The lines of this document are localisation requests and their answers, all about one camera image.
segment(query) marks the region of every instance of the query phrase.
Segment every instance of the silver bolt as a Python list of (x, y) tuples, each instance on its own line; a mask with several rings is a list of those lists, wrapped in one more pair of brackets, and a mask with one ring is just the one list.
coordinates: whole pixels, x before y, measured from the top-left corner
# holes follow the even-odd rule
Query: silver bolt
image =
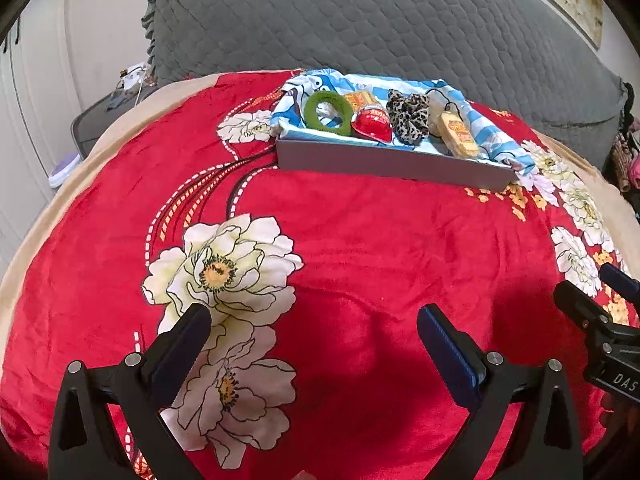
[(498, 354), (498, 352), (489, 352), (486, 355), (486, 360), (492, 365), (501, 365), (504, 362), (504, 357), (502, 357), (502, 354)]
[(133, 352), (124, 358), (124, 364), (127, 366), (135, 366), (139, 364), (140, 361), (142, 361), (142, 356), (137, 352)]
[(75, 374), (80, 371), (80, 368), (82, 368), (82, 363), (80, 361), (71, 361), (66, 369), (69, 370), (70, 374)]
[(562, 363), (558, 359), (549, 359), (549, 368), (555, 372), (562, 370)]

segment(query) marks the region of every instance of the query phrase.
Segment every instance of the beige fabric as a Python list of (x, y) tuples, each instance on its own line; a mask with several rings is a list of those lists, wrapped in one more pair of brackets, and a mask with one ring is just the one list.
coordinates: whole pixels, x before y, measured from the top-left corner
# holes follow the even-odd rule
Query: beige fabric
[(634, 240), (640, 240), (640, 224), (636, 220), (631, 204), (620, 195), (617, 187), (604, 180), (600, 172), (581, 156), (572, 152), (561, 142), (539, 132), (536, 133), (550, 150), (569, 164), (589, 188), (605, 226), (611, 234), (613, 244), (620, 251), (631, 275), (637, 279), (640, 276), (640, 244)]
[[(60, 221), (73, 200), (92, 183), (98, 172), (128, 141), (149, 123), (179, 106), (190, 96), (215, 85), (218, 75), (173, 83), (159, 89), (136, 108), (113, 123), (100, 137), (90, 156), (72, 173), (51, 204), (20, 245), (0, 284), (0, 378), (6, 341), (14, 316), (15, 304), (22, 291), (22, 282), (33, 257), (37, 254), (53, 228)], [(560, 142), (538, 134), (544, 144), (570, 163), (589, 187), (599, 211), (603, 214), (615, 246), (620, 250), (633, 276), (640, 276), (640, 225), (631, 206), (610, 186), (586, 160)]]
[(15, 304), (22, 292), (24, 276), (31, 260), (73, 200), (89, 187), (98, 172), (128, 140), (133, 139), (149, 123), (176, 108), (192, 95), (215, 85), (218, 77), (218, 74), (214, 74), (167, 85), (120, 117), (102, 134), (87, 160), (74, 170), (40, 215), (15, 253), (0, 284), (0, 378), (9, 329), (14, 318)]

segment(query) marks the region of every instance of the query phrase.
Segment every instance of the quilted headboard cover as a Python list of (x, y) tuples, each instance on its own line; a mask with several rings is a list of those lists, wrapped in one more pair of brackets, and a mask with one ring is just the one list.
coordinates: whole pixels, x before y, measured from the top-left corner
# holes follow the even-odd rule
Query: quilted headboard cover
[(442, 78), (598, 168), (626, 101), (622, 80), (541, 0), (149, 0), (143, 25), (161, 84), (325, 66)]

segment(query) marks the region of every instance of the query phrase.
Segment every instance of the box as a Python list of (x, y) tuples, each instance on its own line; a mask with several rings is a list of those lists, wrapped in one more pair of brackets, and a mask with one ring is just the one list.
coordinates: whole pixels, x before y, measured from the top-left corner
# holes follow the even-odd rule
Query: box
[(395, 176), (491, 191), (504, 191), (515, 179), (509, 166), (495, 162), (381, 146), (281, 138), (276, 151), (281, 170)]

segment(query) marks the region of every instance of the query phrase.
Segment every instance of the blue and white striped cloth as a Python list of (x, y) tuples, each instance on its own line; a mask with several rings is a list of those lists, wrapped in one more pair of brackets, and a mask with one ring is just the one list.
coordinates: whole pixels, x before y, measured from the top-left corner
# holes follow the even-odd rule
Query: blue and white striped cloth
[[(378, 77), (370, 75), (347, 74), (343, 75), (336, 70), (323, 68), (310, 70), (299, 76), (289, 79), (282, 87), (286, 92), (278, 102), (271, 115), (271, 126), (281, 137), (293, 140), (321, 140), (323, 142), (340, 142), (347, 144), (368, 144), (400, 150), (415, 150), (416, 152), (449, 154), (449, 150), (439, 139), (431, 136), (424, 139), (418, 146), (406, 146), (395, 137), (391, 146), (379, 144), (373, 140), (358, 139), (356, 137), (343, 137), (336, 134), (319, 132), (306, 128), (302, 118), (302, 110), (305, 109), (306, 100), (313, 92), (329, 90), (344, 95), (356, 90), (369, 90), (375, 97), (386, 105), (388, 91), (395, 89), (405, 96), (409, 94), (424, 94), (431, 88), (437, 88), (446, 96), (446, 99), (454, 102), (460, 110), (460, 115), (469, 132), (480, 146), (478, 162), (498, 163), (508, 165), (519, 174), (527, 174), (535, 163), (531, 156), (521, 148), (517, 142), (511, 139), (504, 131), (493, 124), (489, 119), (478, 113), (466, 101), (462, 92), (447, 85), (443, 80), (434, 81), (404, 81), (395, 77)], [(432, 92), (430, 96), (446, 104), (446, 99), (438, 92)], [(339, 123), (330, 108), (326, 108), (324, 117), (320, 117), (324, 124), (334, 126)]]

